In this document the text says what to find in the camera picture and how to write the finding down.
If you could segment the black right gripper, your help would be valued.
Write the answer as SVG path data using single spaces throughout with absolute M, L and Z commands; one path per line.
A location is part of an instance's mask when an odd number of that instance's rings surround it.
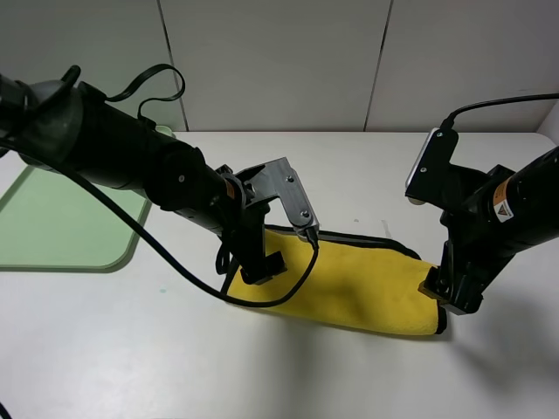
M 476 313 L 482 292 L 520 251 L 520 174 L 501 165 L 488 173 L 450 164 L 441 187 L 448 230 L 443 258 L 418 286 L 425 296 L 447 301 L 451 313 Z

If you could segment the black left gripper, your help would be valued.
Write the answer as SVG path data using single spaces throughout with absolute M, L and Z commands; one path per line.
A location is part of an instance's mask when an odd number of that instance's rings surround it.
M 217 220 L 217 235 L 221 246 L 217 252 L 216 270 L 227 272 L 230 262 L 240 266 L 240 274 L 247 285 L 262 285 L 269 276 L 286 271 L 280 251 L 266 256 L 265 216 L 267 203 L 258 203 L 256 194 L 246 186 L 246 174 L 234 175 L 226 165 L 209 169 L 215 188 L 211 207 Z

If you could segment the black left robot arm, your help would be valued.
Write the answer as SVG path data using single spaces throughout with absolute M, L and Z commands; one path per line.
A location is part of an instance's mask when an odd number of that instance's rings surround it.
M 113 106 L 172 68 L 153 65 L 113 97 L 78 82 L 76 65 L 62 79 L 33 85 L 2 78 L 1 137 L 24 149 L 35 167 L 44 166 L 39 157 L 50 159 L 91 183 L 133 190 L 204 227 L 222 242 L 218 273 L 227 272 L 234 257 L 247 284 L 266 282 L 286 270 L 280 252 L 266 253 L 268 205 L 249 209 L 247 191 L 226 166 L 211 168 L 199 148 L 157 132 L 142 113 L 130 116 Z

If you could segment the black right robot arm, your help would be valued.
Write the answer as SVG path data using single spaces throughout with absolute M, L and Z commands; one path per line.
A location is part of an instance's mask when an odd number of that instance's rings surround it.
M 442 209 L 441 262 L 419 286 L 454 313 L 476 313 L 487 287 L 514 256 L 558 236 L 558 150 L 514 172 L 451 165 L 442 185 L 422 200 Z

